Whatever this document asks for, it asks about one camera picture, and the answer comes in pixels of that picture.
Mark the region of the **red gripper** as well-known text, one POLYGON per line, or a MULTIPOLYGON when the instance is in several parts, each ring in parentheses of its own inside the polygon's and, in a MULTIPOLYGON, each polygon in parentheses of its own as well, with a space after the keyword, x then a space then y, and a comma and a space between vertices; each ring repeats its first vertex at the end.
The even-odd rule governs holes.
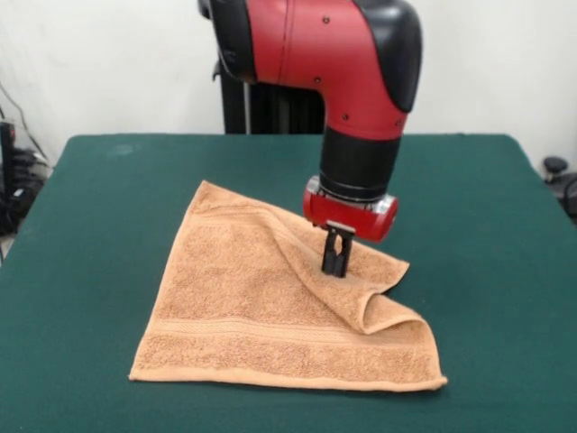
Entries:
POLYGON ((398 213, 398 199, 385 194, 376 201, 354 202, 331 195, 321 188, 318 176, 307 182, 303 196, 303 214, 315 226, 327 228, 322 271, 346 276, 354 235, 366 241, 379 243, 389 233, 398 213), (336 228, 346 232, 338 233, 336 228), (340 237, 341 250, 336 250, 340 237))

